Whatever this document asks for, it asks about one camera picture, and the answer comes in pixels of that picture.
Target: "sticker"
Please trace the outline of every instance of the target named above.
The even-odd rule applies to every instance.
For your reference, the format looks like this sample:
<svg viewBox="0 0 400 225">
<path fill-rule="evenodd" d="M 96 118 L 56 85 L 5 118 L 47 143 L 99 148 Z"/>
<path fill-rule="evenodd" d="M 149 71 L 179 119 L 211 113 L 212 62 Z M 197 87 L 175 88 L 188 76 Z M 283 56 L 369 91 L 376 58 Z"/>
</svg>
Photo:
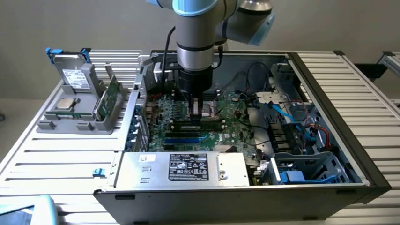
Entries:
<svg viewBox="0 0 400 225">
<path fill-rule="evenodd" d="M 155 162 L 156 161 L 156 155 L 140 155 L 139 156 L 139 161 L 140 162 Z"/>
<path fill-rule="evenodd" d="M 208 180 L 207 154 L 171 154 L 168 179 L 171 181 Z"/>
<path fill-rule="evenodd" d="M 64 69 L 63 73 L 72 88 L 89 89 L 89 83 L 81 70 Z"/>
</svg>

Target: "circuit board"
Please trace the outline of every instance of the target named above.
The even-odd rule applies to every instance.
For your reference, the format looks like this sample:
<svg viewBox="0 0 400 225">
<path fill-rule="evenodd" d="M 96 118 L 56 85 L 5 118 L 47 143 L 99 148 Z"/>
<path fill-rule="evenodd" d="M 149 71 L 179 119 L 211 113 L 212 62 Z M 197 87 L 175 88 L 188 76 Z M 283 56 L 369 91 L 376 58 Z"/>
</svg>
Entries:
<svg viewBox="0 0 400 225">
<path fill-rule="evenodd" d="M 168 140 L 176 140 L 169 135 L 172 133 L 169 123 L 172 120 L 188 119 L 188 104 L 185 101 L 175 101 L 171 95 L 155 99 L 147 105 L 151 133 L 149 151 L 225 151 L 227 148 L 235 146 L 237 152 L 244 153 L 247 160 L 252 158 L 252 154 L 256 152 L 255 146 L 249 146 L 244 142 L 244 137 L 251 129 L 240 124 L 233 116 L 239 105 L 239 111 L 243 113 L 245 111 L 245 104 L 240 104 L 240 101 L 240 94 L 235 92 L 224 92 L 213 101 L 204 101 L 204 105 L 212 107 L 211 114 L 213 115 L 203 114 L 201 121 L 224 120 L 224 129 L 221 132 L 195 132 L 199 137 L 193 143 L 169 143 Z"/>
<path fill-rule="evenodd" d="M 107 90 L 103 93 L 101 99 L 97 102 L 93 110 L 93 114 L 97 121 L 103 121 L 107 115 L 112 112 L 115 104 L 117 102 L 120 85 L 117 78 L 112 76 Z"/>
</svg>

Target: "metal rail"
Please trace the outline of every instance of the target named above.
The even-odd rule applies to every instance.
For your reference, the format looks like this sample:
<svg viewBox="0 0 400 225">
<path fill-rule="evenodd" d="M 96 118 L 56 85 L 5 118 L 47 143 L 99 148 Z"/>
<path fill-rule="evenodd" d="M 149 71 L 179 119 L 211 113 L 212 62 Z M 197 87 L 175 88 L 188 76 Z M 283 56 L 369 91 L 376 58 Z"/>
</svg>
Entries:
<svg viewBox="0 0 400 225">
<path fill-rule="evenodd" d="M 325 221 L 265 224 L 399 224 L 399 113 L 393 110 L 391 101 L 373 84 L 365 81 L 365 76 L 345 57 L 333 52 L 299 54 L 393 190 L 369 204 L 348 206 Z M 139 73 L 139 55 L 139 51 L 92 50 L 91 59 L 96 65 L 107 61 L 113 62 L 119 81 L 131 87 Z M 105 79 L 105 71 L 96 71 L 99 77 Z M 51 103 L 57 91 L 59 87 L 40 110 Z M 107 178 L 92 177 L 92 169 L 109 169 L 113 157 L 117 157 L 115 151 L 119 132 L 124 126 L 125 108 L 120 114 L 117 129 L 109 136 L 39 134 L 35 132 L 39 112 L 0 164 L 0 205 L 49 194 L 57 204 L 64 224 L 116 225 L 92 196 L 96 187 L 107 183 Z"/>
</svg>

